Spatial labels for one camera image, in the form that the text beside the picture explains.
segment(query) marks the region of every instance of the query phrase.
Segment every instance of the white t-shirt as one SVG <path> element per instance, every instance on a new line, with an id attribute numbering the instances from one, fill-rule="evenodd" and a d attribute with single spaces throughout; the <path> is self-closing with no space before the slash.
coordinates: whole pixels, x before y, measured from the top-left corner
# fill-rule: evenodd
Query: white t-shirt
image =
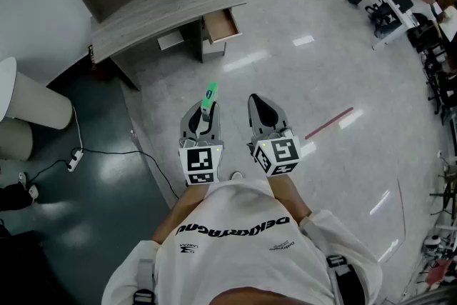
<path id="1" fill-rule="evenodd" d="M 311 215 L 332 249 L 356 268 L 372 304 L 382 272 L 368 249 L 329 211 Z M 114 272 L 102 305 L 131 305 L 140 259 L 152 259 L 156 304 L 206 305 L 253 287 L 333 305 L 326 258 L 304 236 L 265 181 L 214 184 L 204 201 L 159 246 L 142 241 Z"/>
<path id="2" fill-rule="evenodd" d="M 423 14 L 424 16 L 427 17 L 429 21 L 433 21 L 435 19 L 435 16 L 433 15 L 433 12 L 431 11 L 431 6 L 430 4 L 427 4 L 424 0 L 411 0 L 413 2 L 413 7 L 411 8 L 411 11 L 413 13 L 420 13 Z"/>

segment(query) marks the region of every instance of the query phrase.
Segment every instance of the person sitting at desk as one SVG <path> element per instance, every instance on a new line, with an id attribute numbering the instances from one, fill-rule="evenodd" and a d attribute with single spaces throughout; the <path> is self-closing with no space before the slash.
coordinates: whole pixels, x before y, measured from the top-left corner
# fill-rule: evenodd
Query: person sitting at desk
<path id="1" fill-rule="evenodd" d="M 433 22 L 433 26 L 435 27 L 436 32 L 438 33 L 438 37 L 442 39 L 443 37 L 441 36 L 441 30 L 438 26 L 438 22 L 435 19 L 435 16 L 433 15 L 433 12 L 431 10 L 431 5 L 435 3 L 435 1 L 438 0 L 411 0 L 413 2 L 413 7 L 411 8 L 411 11 L 413 14 L 422 14 L 425 16 L 429 21 Z M 382 16 L 386 15 L 386 10 L 385 7 L 381 9 L 381 7 L 378 9 L 378 11 L 373 12 L 371 15 L 371 19 L 377 19 Z M 394 29 L 398 28 L 401 25 L 400 20 L 396 18 L 395 15 L 393 15 L 395 20 L 392 21 L 391 23 L 385 25 L 385 26 L 377 26 L 375 30 L 375 36 L 378 37 L 379 39 L 383 39 L 386 37 L 388 34 L 390 34 Z"/>

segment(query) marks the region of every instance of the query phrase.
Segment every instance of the drawer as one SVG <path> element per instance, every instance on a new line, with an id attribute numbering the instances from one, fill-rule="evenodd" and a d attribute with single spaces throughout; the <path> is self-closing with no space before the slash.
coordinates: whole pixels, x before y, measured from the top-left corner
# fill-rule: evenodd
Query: drawer
<path id="1" fill-rule="evenodd" d="M 227 41 L 228 39 L 242 35 L 238 30 L 231 9 L 207 14 L 204 16 L 204 20 L 211 44 Z"/>

